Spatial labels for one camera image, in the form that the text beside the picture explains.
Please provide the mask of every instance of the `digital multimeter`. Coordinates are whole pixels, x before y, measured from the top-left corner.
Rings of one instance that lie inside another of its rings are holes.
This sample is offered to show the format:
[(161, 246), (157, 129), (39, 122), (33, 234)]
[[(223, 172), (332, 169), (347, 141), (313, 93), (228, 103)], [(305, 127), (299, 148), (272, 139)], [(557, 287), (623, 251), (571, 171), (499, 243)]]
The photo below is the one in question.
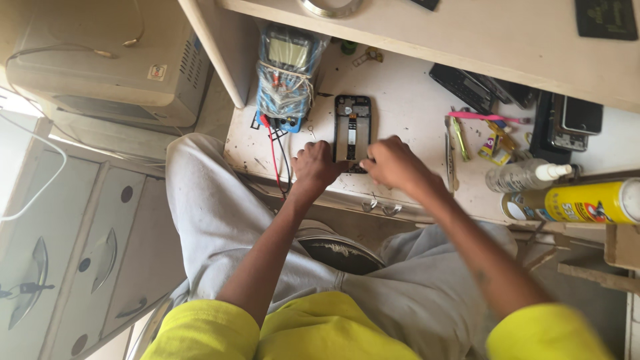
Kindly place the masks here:
[(270, 24), (260, 42), (257, 117), (269, 117), (272, 126), (297, 133), (310, 108), (310, 84), (319, 61), (320, 40), (312, 33), (281, 24)]

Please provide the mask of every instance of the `pink toothbrush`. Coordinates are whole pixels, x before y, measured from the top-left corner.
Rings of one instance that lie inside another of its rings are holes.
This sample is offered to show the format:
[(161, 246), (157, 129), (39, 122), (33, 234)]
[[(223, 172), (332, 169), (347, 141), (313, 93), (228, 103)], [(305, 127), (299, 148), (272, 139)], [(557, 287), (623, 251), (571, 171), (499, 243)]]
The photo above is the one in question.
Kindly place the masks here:
[(489, 120), (489, 121), (511, 121), (517, 122), (518, 124), (531, 124), (530, 117), (521, 117), (519, 119), (512, 119), (509, 117), (504, 117), (500, 115), (481, 115), (476, 113), (469, 113), (466, 111), (452, 111), (449, 113), (449, 116), (457, 117), (459, 119), (481, 119), (481, 120)]

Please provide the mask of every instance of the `knee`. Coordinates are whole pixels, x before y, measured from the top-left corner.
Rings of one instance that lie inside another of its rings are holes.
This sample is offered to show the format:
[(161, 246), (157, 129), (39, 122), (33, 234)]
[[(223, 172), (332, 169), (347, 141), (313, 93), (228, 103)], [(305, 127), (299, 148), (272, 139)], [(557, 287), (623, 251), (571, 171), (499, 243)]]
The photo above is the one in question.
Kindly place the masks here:
[(190, 133), (172, 141), (166, 148), (167, 160), (182, 152), (216, 152), (222, 154), (224, 144), (216, 138), (200, 133)]

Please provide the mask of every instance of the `plastic wrap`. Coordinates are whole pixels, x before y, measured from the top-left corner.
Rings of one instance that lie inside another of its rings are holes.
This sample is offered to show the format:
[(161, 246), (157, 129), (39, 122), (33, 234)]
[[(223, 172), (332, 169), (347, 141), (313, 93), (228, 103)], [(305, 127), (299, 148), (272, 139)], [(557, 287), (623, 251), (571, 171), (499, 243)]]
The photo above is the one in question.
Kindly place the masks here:
[(301, 119), (313, 98), (314, 74), (330, 37), (271, 23), (262, 30), (257, 106), (272, 118)]

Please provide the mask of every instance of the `gray pants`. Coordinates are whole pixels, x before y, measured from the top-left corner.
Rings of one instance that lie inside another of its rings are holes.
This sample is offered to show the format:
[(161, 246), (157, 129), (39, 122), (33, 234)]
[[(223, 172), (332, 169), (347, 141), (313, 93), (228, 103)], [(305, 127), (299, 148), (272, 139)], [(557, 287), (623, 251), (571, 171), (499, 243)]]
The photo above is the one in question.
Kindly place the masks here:
[[(213, 299), (273, 219), (222, 158), (223, 144), (190, 134), (167, 149), (166, 185), (180, 233), (190, 299)], [(480, 226), (514, 254), (501, 225)], [(462, 359), (481, 325), (486, 304), (465, 264), (437, 225), (385, 241), (388, 267), (345, 274), (311, 259), (294, 241), (269, 312), (320, 291), (341, 291), (389, 336), (424, 359)]]

